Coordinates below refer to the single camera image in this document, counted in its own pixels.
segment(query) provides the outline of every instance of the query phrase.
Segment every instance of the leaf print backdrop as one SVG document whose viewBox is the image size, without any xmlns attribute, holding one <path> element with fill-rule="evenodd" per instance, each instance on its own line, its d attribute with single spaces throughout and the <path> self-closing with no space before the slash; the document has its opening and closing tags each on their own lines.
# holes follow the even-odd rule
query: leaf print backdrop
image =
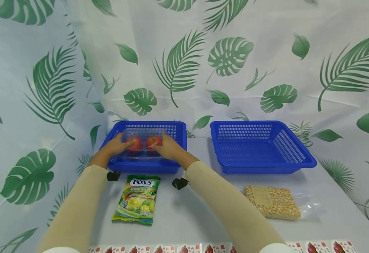
<svg viewBox="0 0 369 253">
<path fill-rule="evenodd" d="M 0 0 L 0 252 L 34 251 L 126 119 L 281 120 L 369 219 L 369 0 Z"/>
<path fill-rule="evenodd" d="M 101 101 L 108 130 L 283 121 L 369 218 L 369 1 L 110 1 L 117 18 L 68 6 L 98 93 L 119 78 Z"/>
<path fill-rule="evenodd" d="M 89 104 L 102 100 L 103 87 L 88 94 L 91 75 L 64 4 L 0 0 L 3 253 L 35 252 L 83 155 L 90 158 L 105 138 L 106 113 Z"/>
</svg>

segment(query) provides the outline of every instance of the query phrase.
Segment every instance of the white tabletop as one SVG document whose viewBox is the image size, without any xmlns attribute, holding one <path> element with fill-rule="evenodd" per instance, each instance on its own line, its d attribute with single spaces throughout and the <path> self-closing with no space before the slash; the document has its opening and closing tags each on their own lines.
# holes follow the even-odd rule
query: white tabletop
<svg viewBox="0 0 369 253">
<path fill-rule="evenodd" d="M 221 174 L 211 139 L 189 139 L 188 150 Z M 204 202 L 185 187 L 172 186 L 176 175 L 162 175 L 157 192 L 151 227 L 133 223 L 112 223 L 111 217 L 120 200 L 126 175 L 109 182 L 100 200 L 92 245 L 178 245 L 201 242 L 230 242 L 230 238 Z M 224 176 L 243 191 L 245 185 L 289 188 L 293 193 L 311 195 L 317 207 L 317 218 L 282 221 L 269 219 L 286 241 L 349 239 L 359 253 L 369 252 L 369 221 L 320 165 L 292 175 Z"/>
</svg>

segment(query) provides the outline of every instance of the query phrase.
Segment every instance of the beige arm sleeve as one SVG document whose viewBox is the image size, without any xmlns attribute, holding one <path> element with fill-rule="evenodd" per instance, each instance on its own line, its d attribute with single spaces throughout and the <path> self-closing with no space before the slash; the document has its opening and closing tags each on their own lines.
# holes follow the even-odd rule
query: beige arm sleeve
<svg viewBox="0 0 369 253">
<path fill-rule="evenodd" d="M 238 253 L 258 253 L 266 245 L 285 244 L 259 210 L 205 163 L 190 165 L 184 178 L 224 226 Z"/>
<path fill-rule="evenodd" d="M 54 221 L 43 236 L 37 252 L 69 247 L 88 251 L 99 199 L 107 183 L 108 171 L 97 165 L 87 167 L 73 186 Z"/>
</svg>

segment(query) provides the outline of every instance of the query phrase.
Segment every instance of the blue basket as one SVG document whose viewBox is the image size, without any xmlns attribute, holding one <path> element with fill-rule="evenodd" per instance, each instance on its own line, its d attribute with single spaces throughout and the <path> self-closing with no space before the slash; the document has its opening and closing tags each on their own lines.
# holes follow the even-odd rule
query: blue basket
<svg viewBox="0 0 369 253">
<path fill-rule="evenodd" d="M 223 173 L 291 174 L 317 165 L 283 122 L 216 121 L 210 126 Z"/>
<path fill-rule="evenodd" d="M 187 150 L 187 130 L 183 122 L 147 122 L 147 121 L 122 121 L 114 125 L 107 135 L 101 147 L 104 147 L 117 134 L 124 129 L 162 128 L 174 139 L 183 149 Z M 166 173 L 176 174 L 180 165 L 177 162 L 167 159 L 127 159 L 123 156 L 114 156 L 110 159 L 108 168 L 112 171 L 128 173 L 155 174 Z"/>
</svg>

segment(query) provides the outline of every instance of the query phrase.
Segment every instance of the hand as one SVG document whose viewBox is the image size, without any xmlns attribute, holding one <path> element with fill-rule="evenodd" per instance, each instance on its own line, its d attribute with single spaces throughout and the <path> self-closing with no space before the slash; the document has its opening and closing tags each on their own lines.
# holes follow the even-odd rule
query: hand
<svg viewBox="0 0 369 253">
<path fill-rule="evenodd" d="M 162 145 L 161 146 L 152 146 L 152 148 L 158 152 L 161 156 L 166 159 L 176 160 L 178 155 L 185 152 L 182 147 L 177 144 L 177 142 L 172 139 L 169 135 L 163 133 L 162 134 Z"/>
<path fill-rule="evenodd" d="M 135 140 L 127 141 L 126 143 L 121 142 L 121 137 L 123 133 L 119 133 L 115 138 L 111 139 L 106 146 L 102 147 L 99 152 L 105 152 L 108 155 L 118 155 L 124 150 L 126 150 L 129 146 L 132 146 L 135 143 Z"/>
</svg>

